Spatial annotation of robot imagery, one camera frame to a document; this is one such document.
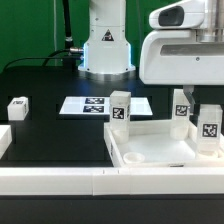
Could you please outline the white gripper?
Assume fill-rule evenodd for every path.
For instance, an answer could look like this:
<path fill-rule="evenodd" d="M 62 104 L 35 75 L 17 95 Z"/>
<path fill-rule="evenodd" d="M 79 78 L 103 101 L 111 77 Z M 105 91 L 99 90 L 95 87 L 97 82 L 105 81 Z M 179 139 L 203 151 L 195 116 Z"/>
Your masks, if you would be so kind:
<path fill-rule="evenodd" d="M 224 0 L 180 0 L 149 15 L 139 76 L 145 84 L 184 85 L 194 113 L 193 85 L 224 84 Z"/>

